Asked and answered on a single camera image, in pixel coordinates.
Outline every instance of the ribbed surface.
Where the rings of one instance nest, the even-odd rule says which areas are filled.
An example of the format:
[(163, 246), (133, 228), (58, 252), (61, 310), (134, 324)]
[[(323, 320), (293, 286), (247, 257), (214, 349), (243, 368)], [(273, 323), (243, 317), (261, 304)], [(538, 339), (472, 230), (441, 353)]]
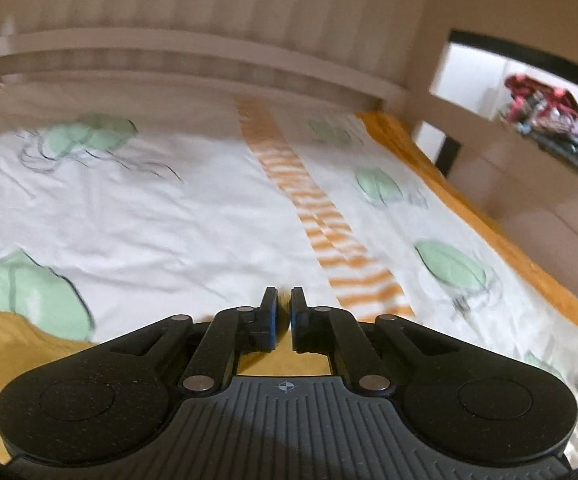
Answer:
[(416, 439), (389, 401), (338, 377), (234, 378), (226, 392), (183, 403), (152, 443), (117, 462), (56, 470), (16, 462), (29, 480), (550, 480), (555, 459), (494, 470), (447, 458)]
[[(211, 32), (270, 43), (398, 82), (424, 0), (0, 0), (0, 36), (124, 26)], [(195, 56), (62, 52), (20, 57), (8, 70), (131, 68), (237, 78), (310, 93), (307, 78)]]

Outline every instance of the black metal bar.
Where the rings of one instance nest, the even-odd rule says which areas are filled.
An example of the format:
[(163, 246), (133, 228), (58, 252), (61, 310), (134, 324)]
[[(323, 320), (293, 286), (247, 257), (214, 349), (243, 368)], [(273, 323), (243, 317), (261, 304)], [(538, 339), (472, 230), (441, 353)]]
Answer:
[(563, 57), (554, 56), (553, 54), (548, 54), (536, 48), (512, 41), (492, 38), (483, 34), (475, 34), (463, 30), (452, 30), (449, 35), (449, 41), (527, 63), (578, 85), (578, 64)]
[[(332, 308), (319, 314), (329, 318), (335, 340), (335, 351), (329, 358), (335, 362), (336, 372), (344, 378), (347, 386), (369, 396), (390, 396), (396, 384), (389, 377), (387, 368), (353, 314), (341, 308)], [(367, 376), (389, 378), (391, 384), (381, 390), (367, 390), (362, 381), (362, 378)]]
[(449, 175), (451, 167), (453, 166), (455, 159), (458, 157), (458, 152), (461, 147), (461, 143), (455, 139), (451, 139), (451, 137), (447, 137), (444, 140), (442, 147), (440, 148), (440, 153), (438, 153), (438, 158), (435, 161), (435, 167), (438, 168), (440, 173), (444, 176)]
[(237, 367), (238, 325), (239, 313), (235, 308), (222, 310), (216, 314), (179, 384), (185, 385), (185, 380), (190, 377), (207, 377), (211, 378), (213, 383), (202, 389), (203, 394), (211, 394), (222, 388)]

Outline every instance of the metal rivet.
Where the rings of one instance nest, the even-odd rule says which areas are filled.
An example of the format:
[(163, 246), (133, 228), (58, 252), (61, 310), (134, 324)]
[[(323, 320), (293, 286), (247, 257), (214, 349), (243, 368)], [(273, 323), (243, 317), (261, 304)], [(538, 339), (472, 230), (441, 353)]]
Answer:
[(391, 382), (381, 375), (365, 375), (359, 384), (370, 392), (381, 392), (391, 386)]
[(213, 379), (206, 375), (192, 375), (182, 381), (182, 385), (192, 392), (206, 392), (213, 388)]

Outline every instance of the patterned bedding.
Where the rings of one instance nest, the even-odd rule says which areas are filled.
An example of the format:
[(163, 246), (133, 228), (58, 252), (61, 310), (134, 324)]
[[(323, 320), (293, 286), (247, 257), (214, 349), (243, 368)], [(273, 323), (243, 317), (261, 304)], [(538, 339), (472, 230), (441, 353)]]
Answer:
[(544, 368), (578, 399), (577, 300), (378, 123), (397, 127), (198, 89), (0, 86), (0, 311), (100, 342), (302, 286)]

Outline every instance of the white bed sheet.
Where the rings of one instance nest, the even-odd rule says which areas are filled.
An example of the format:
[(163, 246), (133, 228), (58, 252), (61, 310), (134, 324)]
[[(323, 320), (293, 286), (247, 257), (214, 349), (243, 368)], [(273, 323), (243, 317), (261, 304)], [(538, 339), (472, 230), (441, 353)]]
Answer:
[[(42, 135), (93, 110), (130, 119), (138, 135), (108, 160), (66, 159), (45, 173), (22, 163), (36, 139), (32, 132)], [(359, 120), (278, 105), (268, 110), (357, 241), (402, 285), (416, 321), (520, 360), (534, 356), (578, 398), (578, 327)], [(346, 136), (317, 135), (314, 120)], [(366, 168), (388, 174), (400, 200), (368, 200), (357, 183)], [(457, 297), (439, 283), (416, 251), (420, 240), (449, 244), (481, 262), (486, 295)], [(309, 304), (339, 304), (294, 204), (247, 146), (233, 98), (217, 92), (7, 86), (0, 95), (0, 258), (16, 250), (74, 285), (93, 316), (96, 342), (180, 312), (204, 320), (223, 308), (257, 304), (269, 285), (302, 286)], [(567, 453), (578, 465), (578, 429)]]

